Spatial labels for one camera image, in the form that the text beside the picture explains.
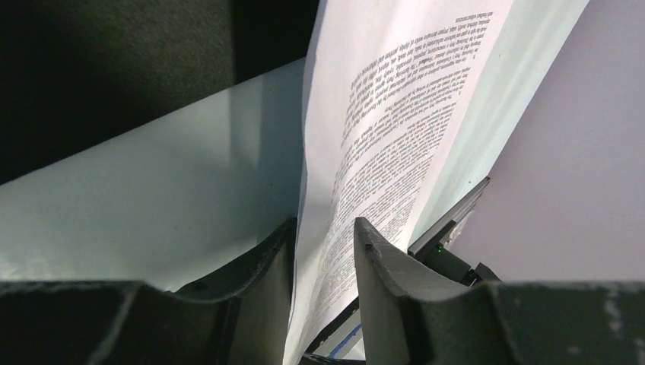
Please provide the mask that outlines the red and black file folder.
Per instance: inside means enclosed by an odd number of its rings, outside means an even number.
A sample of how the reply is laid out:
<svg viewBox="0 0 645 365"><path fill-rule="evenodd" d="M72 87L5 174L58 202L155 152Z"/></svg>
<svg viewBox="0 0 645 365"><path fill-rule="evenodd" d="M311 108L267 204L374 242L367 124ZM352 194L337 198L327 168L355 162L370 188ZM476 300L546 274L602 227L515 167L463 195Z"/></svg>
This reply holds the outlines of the red and black file folder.
<svg viewBox="0 0 645 365"><path fill-rule="evenodd" d="M307 53L316 1L3 1L1 181Z"/></svg>

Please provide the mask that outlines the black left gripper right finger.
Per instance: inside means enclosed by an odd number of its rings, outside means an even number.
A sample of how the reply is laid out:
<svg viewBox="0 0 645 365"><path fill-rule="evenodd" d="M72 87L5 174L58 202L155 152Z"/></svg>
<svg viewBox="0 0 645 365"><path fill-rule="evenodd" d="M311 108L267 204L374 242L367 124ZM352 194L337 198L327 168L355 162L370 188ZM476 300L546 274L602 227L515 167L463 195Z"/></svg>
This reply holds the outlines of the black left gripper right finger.
<svg viewBox="0 0 645 365"><path fill-rule="evenodd" d="M642 364L639 281L466 287L354 222L368 364Z"/></svg>

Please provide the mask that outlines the printed paper sheet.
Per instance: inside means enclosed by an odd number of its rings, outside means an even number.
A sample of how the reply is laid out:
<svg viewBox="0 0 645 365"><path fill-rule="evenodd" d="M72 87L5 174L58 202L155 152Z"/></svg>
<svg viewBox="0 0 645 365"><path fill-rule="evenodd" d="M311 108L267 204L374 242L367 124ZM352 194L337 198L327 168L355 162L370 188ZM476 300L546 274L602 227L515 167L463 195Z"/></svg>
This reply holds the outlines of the printed paper sheet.
<svg viewBox="0 0 645 365"><path fill-rule="evenodd" d="M584 1L322 1L283 361L356 297L354 220L399 249L490 172Z"/></svg>

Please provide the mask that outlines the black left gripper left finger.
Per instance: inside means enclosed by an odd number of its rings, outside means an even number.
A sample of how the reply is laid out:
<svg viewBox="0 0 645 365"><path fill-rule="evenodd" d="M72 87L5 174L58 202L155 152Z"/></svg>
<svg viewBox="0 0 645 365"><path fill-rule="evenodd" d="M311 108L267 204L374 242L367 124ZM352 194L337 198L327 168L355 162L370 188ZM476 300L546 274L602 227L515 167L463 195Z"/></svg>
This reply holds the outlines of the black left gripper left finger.
<svg viewBox="0 0 645 365"><path fill-rule="evenodd" d="M3 364L280 364L297 222L177 291L143 281L4 281Z"/></svg>

